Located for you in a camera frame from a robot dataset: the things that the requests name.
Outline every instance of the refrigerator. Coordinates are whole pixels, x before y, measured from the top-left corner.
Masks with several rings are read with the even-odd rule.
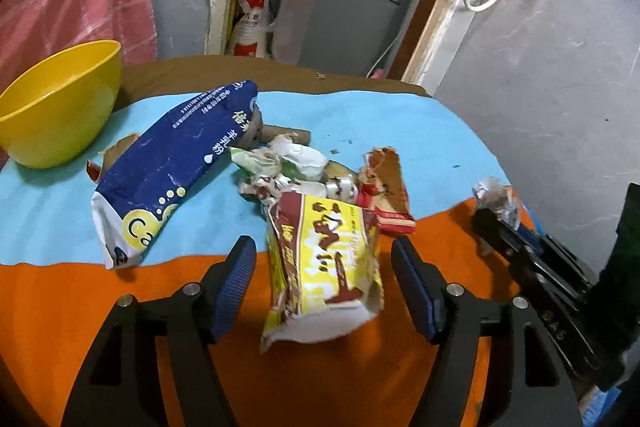
[[[273,58],[321,73],[366,76],[392,48],[410,1],[282,0]]]

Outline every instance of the blue wrapper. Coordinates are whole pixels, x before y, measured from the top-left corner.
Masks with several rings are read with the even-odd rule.
[[[111,166],[91,199],[108,269],[132,266],[189,189],[249,128],[258,95],[247,80],[177,105]]]

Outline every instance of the yellow bowl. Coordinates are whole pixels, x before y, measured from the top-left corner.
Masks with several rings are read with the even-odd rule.
[[[0,94],[0,146],[27,167],[68,162],[109,118],[120,70],[116,41],[80,44],[37,63]]]

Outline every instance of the screw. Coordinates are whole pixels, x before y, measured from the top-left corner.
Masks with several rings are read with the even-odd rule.
[[[460,297],[464,292],[465,289],[457,282],[447,284],[447,293],[453,295],[454,297]]]
[[[122,295],[118,297],[118,300],[116,302],[118,303],[118,306],[126,308],[133,302],[133,295],[130,295],[128,293],[126,295]]]
[[[185,284],[182,288],[182,293],[190,296],[197,295],[199,291],[200,291],[200,285],[196,282],[190,282],[188,284]]]
[[[520,297],[518,295],[517,297],[513,298],[513,305],[516,306],[516,308],[520,308],[521,310],[524,310],[529,306],[529,303],[527,302],[526,298]]]

